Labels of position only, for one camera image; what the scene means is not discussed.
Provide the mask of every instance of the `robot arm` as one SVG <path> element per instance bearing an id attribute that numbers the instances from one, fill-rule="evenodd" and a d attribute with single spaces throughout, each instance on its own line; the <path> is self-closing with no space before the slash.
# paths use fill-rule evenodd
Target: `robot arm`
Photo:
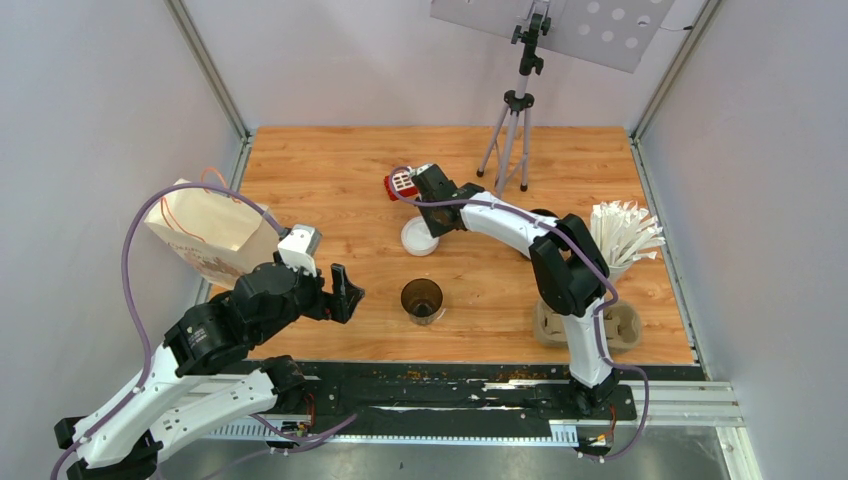
<path id="1" fill-rule="evenodd" d="M 510 209 L 520 210 L 527 218 L 532 218 L 534 222 L 531 223 L 527 218 L 495 208 L 496 204 L 505 202 L 478 185 L 467 183 L 458 188 L 437 165 L 415 170 L 411 180 L 424 202 L 459 199 L 473 202 L 419 207 L 433 237 L 454 230 L 484 233 L 530 258 L 539 295 L 562 318 L 571 353 L 572 377 L 584 388 L 584 399 L 589 406 L 603 403 L 617 384 L 612 368 L 603 361 L 604 356 L 609 355 L 606 335 L 600 332 L 604 346 L 601 352 L 595 340 L 592 318 L 594 308 L 603 302 L 606 288 L 576 255 L 563 257 L 569 246 L 550 231 L 555 228 L 568 236 L 604 275 L 609 276 L 609 267 L 583 220 L 573 214 L 563 219 L 546 217 L 509 205 Z"/>
<path id="2" fill-rule="evenodd" d="M 305 380 L 289 356 L 268 359 L 236 381 L 218 374 L 300 316 L 350 320 L 365 293 L 336 264 L 331 267 L 333 293 L 322 290 L 325 281 L 312 257 L 320 238 L 314 228 L 296 225 L 279 243 L 274 262 L 240 277 L 232 291 L 189 308 L 156 348 L 144 386 L 94 438 L 82 439 L 83 432 L 136 388 L 141 373 L 88 417 L 61 420 L 54 428 L 61 448 L 82 439 L 80 460 L 68 477 L 147 478 L 158 462 L 210 431 L 298 395 L 295 387 Z M 213 392 L 175 407 L 201 384 L 211 385 Z"/>

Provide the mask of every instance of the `wooden floor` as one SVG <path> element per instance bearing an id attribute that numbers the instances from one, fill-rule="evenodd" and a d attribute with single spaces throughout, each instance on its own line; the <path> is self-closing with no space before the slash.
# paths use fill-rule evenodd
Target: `wooden floor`
<path id="1" fill-rule="evenodd" d="M 319 268 L 329 272 L 331 263 L 345 265 L 351 281 L 367 293 L 347 325 L 301 318 L 252 357 L 567 362 L 567 350 L 544 347 L 533 337 L 531 315 L 539 294 L 532 267 L 518 252 L 469 232 L 442 237 L 428 257 L 410 256 L 401 245 L 401 228 L 417 210 L 390 202 L 383 177 L 398 165 L 438 163 L 458 185 L 470 181 L 491 189 L 497 160 L 483 178 L 474 175 L 489 132 L 477 127 L 260 129 L 241 191 L 270 205 L 283 225 L 317 227 L 324 235 L 316 255 Z M 645 203 L 620 128 L 535 128 L 530 189 L 520 192 L 514 179 L 504 200 L 560 216 L 576 213 L 587 221 L 592 205 L 601 201 Z M 445 296 L 444 316 L 428 327 L 410 322 L 400 306 L 401 289 L 419 277 L 434 280 Z M 642 316 L 644 340 L 617 360 L 691 364 L 662 261 L 639 262 L 619 287 L 621 298 Z"/>

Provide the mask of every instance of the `tripod stand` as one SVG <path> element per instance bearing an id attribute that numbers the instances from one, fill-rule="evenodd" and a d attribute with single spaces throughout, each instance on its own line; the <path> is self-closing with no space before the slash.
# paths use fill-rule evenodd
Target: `tripod stand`
<path id="1" fill-rule="evenodd" d="M 524 53 L 521 56 L 521 64 L 518 67 L 518 88 L 509 90 L 504 93 L 504 106 L 501 109 L 497 123 L 495 123 L 492 138 L 489 140 L 489 146 L 486 149 L 486 154 L 483 155 L 483 162 L 480 168 L 477 169 L 477 176 L 482 177 L 486 170 L 486 163 L 489 162 L 489 157 L 492 156 L 492 150 L 496 149 L 498 144 L 498 134 L 506 120 L 507 111 L 509 115 L 509 127 L 506 133 L 506 144 L 504 145 L 503 153 L 498 153 L 498 175 L 495 177 L 495 196 L 501 198 L 503 196 L 506 184 L 521 168 L 521 191 L 527 191 L 527 159 L 530 154 L 530 129 L 532 123 L 530 121 L 530 108 L 533 106 L 535 99 L 533 95 L 527 93 L 527 82 L 530 80 L 530 74 L 536 70 L 536 75 L 542 73 L 544 60 L 536 56 L 536 46 L 539 43 L 539 33 L 547 35 L 551 28 L 551 19 L 546 14 L 533 13 L 530 18 L 530 26 L 526 31 L 521 31 L 521 25 L 515 26 L 515 31 L 512 34 L 512 43 L 524 44 Z M 509 169 L 509 156 L 512 152 L 512 144 L 515 141 L 515 132 L 518 129 L 518 117 L 524 112 L 524 154 L 521 156 L 521 161 L 515 166 L 512 172 L 507 175 Z"/>

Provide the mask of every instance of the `gray floor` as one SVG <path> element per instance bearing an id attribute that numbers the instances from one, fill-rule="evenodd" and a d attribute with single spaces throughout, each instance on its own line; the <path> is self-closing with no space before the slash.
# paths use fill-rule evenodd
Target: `gray floor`
<path id="1" fill-rule="evenodd" d="M 619 447 L 634 429 L 619 427 Z M 168 480 L 198 480 L 264 444 L 201 440 L 162 466 Z M 478 478 L 727 479 L 715 429 L 648 427 L 626 457 L 604 465 L 551 447 L 327 444 L 290 457 L 263 455 L 215 477 L 235 479 L 448 480 Z"/>

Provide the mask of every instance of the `dark plastic cup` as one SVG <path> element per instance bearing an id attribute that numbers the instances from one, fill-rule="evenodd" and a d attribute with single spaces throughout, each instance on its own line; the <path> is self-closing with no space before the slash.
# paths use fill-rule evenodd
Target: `dark plastic cup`
<path id="1" fill-rule="evenodd" d="M 416 278 L 403 287 L 400 304 L 413 323 L 429 325 L 442 308 L 442 289 L 430 279 Z"/>

